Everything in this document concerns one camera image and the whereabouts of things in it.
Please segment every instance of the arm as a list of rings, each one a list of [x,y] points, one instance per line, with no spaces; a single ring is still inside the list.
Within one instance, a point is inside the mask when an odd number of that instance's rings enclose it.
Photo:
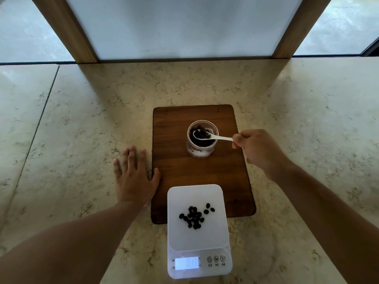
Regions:
[[[349,283],[379,283],[379,229],[322,183],[292,163],[263,129],[233,136],[247,161],[284,191],[336,268]]]
[[[113,162],[117,204],[45,230],[0,258],[0,283],[99,283],[129,226],[157,190],[160,172],[146,176],[146,151],[135,167],[135,147],[122,168]]]

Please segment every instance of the wooden tray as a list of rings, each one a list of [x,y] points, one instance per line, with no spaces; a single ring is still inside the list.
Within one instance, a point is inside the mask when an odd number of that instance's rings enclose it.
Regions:
[[[224,193],[227,217],[255,213],[242,149],[219,140],[211,156],[196,159],[187,152],[187,129],[197,120],[216,125],[219,134],[238,133],[231,105],[157,107],[153,112],[153,162],[162,179],[151,202],[151,220],[167,223],[167,191],[173,186],[218,184]]]

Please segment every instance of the wooden board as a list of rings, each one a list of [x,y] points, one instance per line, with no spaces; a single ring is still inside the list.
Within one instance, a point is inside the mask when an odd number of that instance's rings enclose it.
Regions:
[[[197,120],[216,125],[219,134],[238,133],[231,105],[158,107],[153,113],[153,168],[162,179],[151,202],[151,220],[167,223],[167,191],[173,186],[218,184],[224,193],[227,217],[255,213],[242,149],[233,149],[230,141],[218,141],[214,152],[196,159],[187,152],[187,129]]]
[[[272,54],[272,58],[292,58],[330,1],[303,0]]]
[[[66,0],[32,0],[78,64],[99,62]]]

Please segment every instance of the glass jar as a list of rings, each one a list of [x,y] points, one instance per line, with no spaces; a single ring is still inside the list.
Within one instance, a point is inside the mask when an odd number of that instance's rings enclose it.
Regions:
[[[213,150],[215,149],[215,145],[217,143],[217,140],[212,143],[212,145],[208,147],[199,147],[196,144],[194,144],[190,139],[190,131],[192,128],[196,128],[198,125],[201,125],[205,129],[209,129],[209,132],[215,135],[218,135],[218,129],[216,126],[207,120],[198,120],[192,123],[188,130],[187,130],[187,151],[190,155],[192,155],[195,158],[206,158],[211,155]]]

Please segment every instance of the spoon handle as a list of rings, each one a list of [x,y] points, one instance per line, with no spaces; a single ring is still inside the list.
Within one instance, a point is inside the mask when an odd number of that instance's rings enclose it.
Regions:
[[[214,138],[215,139],[222,139],[222,140],[230,140],[231,142],[233,141],[233,139],[231,137],[224,137],[224,136],[215,135]]]

